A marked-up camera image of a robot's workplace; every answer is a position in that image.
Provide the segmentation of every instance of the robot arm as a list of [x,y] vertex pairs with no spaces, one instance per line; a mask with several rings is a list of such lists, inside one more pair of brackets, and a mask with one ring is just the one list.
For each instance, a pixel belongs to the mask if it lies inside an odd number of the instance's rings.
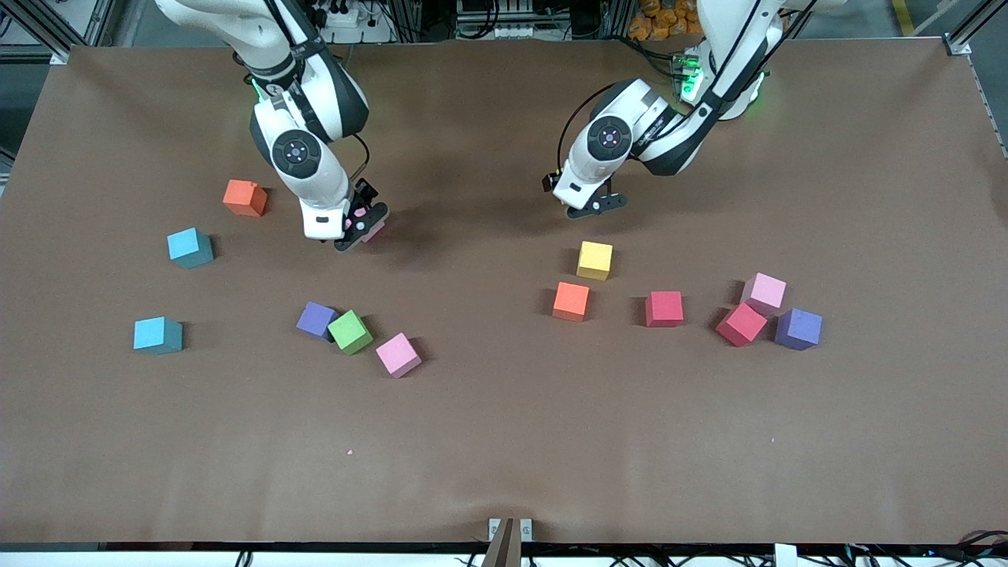
[[[800,4],[789,6],[794,9],[816,3],[790,1]],[[610,178],[627,158],[640,160],[656,176],[674,176],[688,165],[717,121],[737,116],[755,98],[764,59],[783,38],[777,13],[785,4],[785,0],[698,2],[708,37],[695,50],[701,65],[716,70],[716,75],[698,86],[697,103],[686,115],[675,112],[641,79],[617,83],[606,91],[561,169],[543,180],[544,188],[568,205],[568,216],[622,207],[626,203],[622,196],[599,190],[610,187]]]
[[306,237],[343,251],[388,216],[384,204],[372,204],[377,192],[367,182],[351,189],[327,145],[364,128],[367,99],[293,0],[156,2],[175,23],[223,39],[248,69],[260,94],[252,138],[297,196]]

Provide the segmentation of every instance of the pink cube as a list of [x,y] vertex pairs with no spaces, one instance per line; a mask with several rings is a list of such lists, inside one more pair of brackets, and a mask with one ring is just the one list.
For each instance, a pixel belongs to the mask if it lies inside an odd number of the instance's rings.
[[401,378],[406,372],[412,370],[420,364],[420,357],[409,344],[406,335],[399,333],[392,337],[387,343],[381,345],[376,350],[378,358],[389,374],[394,378]]
[[780,279],[765,273],[757,273],[746,281],[746,287],[742,290],[742,303],[767,317],[780,309],[784,303],[785,288],[787,284]]
[[682,323],[682,294],[651,292],[644,300],[644,318],[648,327],[678,327]]

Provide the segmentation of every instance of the wire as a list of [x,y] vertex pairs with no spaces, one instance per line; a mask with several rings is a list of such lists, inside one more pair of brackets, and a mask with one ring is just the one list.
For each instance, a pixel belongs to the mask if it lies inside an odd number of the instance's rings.
[[0,37],[3,37],[4,35],[7,34],[7,30],[10,29],[10,24],[13,21],[14,21],[14,18],[8,16],[7,14],[5,14],[3,12],[0,12],[0,25],[3,25],[4,23],[7,24],[7,25],[3,26],[3,31],[0,31]]
[[[493,15],[492,22],[490,21],[491,12]],[[500,17],[500,15],[501,15],[500,0],[494,0],[494,3],[489,8],[487,8],[487,21],[486,23],[483,24],[483,27],[480,29],[480,31],[476,32],[475,35],[466,35],[465,33],[459,31],[458,32],[459,37],[463,37],[466,39],[482,39],[483,37],[486,37],[487,34],[489,34],[491,31],[494,30],[495,27],[497,27],[497,19]]]
[[357,141],[361,142],[362,146],[364,146],[364,162],[361,163],[359,167],[357,167],[357,171],[354,172],[354,175],[350,176],[351,182],[356,180],[357,176],[361,175],[364,172],[364,169],[368,166],[368,163],[371,162],[371,148],[368,147],[368,144],[364,141],[364,138],[362,138],[361,136],[354,134],[354,137],[357,138]]
[[983,540],[986,540],[987,538],[992,538],[994,536],[1008,536],[1008,532],[1005,532],[1004,530],[992,530],[990,532],[984,532],[983,534],[974,536],[969,540],[964,540],[960,542],[956,547],[959,549],[963,549],[964,547],[972,546],[977,542],[981,542]]
[[250,567],[252,565],[252,552],[243,551],[238,554],[238,559],[235,560],[235,567]]
[[609,89],[611,89],[615,85],[616,85],[616,83],[610,83],[609,85],[606,85],[605,87],[603,87],[603,88],[599,89],[598,91],[596,91],[595,93],[593,93],[592,96],[590,96],[587,99],[585,99],[585,102],[583,102],[580,105],[578,105],[578,108],[576,108],[574,110],[574,113],[571,114],[571,117],[568,118],[568,123],[563,125],[563,131],[560,132],[560,139],[557,140],[557,142],[556,142],[556,169],[557,171],[559,171],[559,168],[560,168],[560,148],[563,146],[563,136],[566,135],[568,128],[571,127],[571,122],[574,122],[574,117],[578,116],[578,113],[581,112],[581,109],[585,108],[588,105],[588,103],[592,102],[592,100],[595,99],[595,97],[601,95],[602,93],[605,93],[606,91],[608,91]]

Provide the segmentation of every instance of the foam cube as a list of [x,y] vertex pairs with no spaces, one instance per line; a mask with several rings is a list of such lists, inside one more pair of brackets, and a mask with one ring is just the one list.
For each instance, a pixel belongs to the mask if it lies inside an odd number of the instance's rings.
[[133,350],[168,354],[182,349],[182,326],[167,317],[143,319],[133,324]]
[[609,277],[612,261],[612,244],[599,244],[586,240],[581,243],[581,253],[578,254],[578,275],[605,281]]
[[339,315],[335,309],[330,309],[314,302],[308,302],[301,312],[301,318],[297,320],[297,328],[311,335],[317,339],[326,342],[333,342],[333,335],[329,332],[330,323],[336,321]]
[[394,378],[401,378],[406,372],[420,364],[420,356],[416,354],[413,345],[409,344],[409,339],[402,333],[389,339],[388,342],[375,349],[375,352],[378,353],[378,358],[381,358],[385,369]]
[[757,273],[746,281],[746,287],[742,290],[742,303],[756,310],[756,313],[769,317],[784,303],[785,288],[787,284],[780,279]]
[[651,292],[644,300],[644,319],[648,327],[678,327],[682,323],[682,294]]
[[742,304],[730,311],[716,330],[733,345],[746,346],[756,340],[764,325],[766,319],[762,315]]
[[556,287],[556,299],[553,300],[553,317],[575,323],[584,321],[588,311],[589,291],[585,286],[560,281]]
[[818,344],[820,333],[823,331],[823,317],[791,309],[777,321],[777,334],[774,342],[794,350],[805,350]]
[[224,191],[224,205],[236,215],[261,217],[266,210],[266,192],[255,182],[231,180]]
[[196,228],[168,235],[168,258],[176,264],[194,268],[214,259],[210,237]]
[[336,345],[347,354],[354,354],[374,340],[364,322],[352,310],[330,323],[329,333],[336,341]]

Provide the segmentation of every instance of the red cube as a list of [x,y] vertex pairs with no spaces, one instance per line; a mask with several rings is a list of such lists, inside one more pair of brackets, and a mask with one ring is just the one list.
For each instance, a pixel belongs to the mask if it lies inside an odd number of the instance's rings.
[[678,327],[682,323],[682,294],[651,292],[644,300],[644,318],[648,327]]
[[735,346],[746,346],[756,340],[756,335],[766,325],[766,319],[747,304],[733,309],[716,329]]

